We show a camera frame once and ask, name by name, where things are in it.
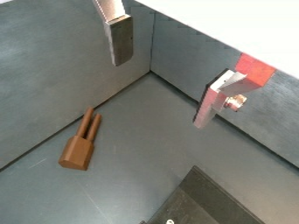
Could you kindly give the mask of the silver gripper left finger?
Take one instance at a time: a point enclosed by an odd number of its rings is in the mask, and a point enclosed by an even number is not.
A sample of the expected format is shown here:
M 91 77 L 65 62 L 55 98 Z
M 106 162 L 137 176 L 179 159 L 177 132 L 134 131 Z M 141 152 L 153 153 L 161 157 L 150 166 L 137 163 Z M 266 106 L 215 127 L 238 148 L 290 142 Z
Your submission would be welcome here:
M 134 18 L 122 0 L 93 0 L 107 34 L 113 64 L 119 67 L 134 56 Z

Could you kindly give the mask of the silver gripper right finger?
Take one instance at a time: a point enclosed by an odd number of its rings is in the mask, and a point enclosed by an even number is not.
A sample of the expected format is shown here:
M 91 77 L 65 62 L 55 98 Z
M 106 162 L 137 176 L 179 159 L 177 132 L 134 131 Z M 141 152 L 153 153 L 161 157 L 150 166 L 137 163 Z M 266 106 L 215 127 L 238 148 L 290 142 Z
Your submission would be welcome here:
M 262 88 L 276 71 L 277 69 L 268 63 L 242 53 L 235 69 L 226 69 L 207 85 L 194 125 L 203 129 L 223 109 L 238 111 L 248 101 L 244 94 Z

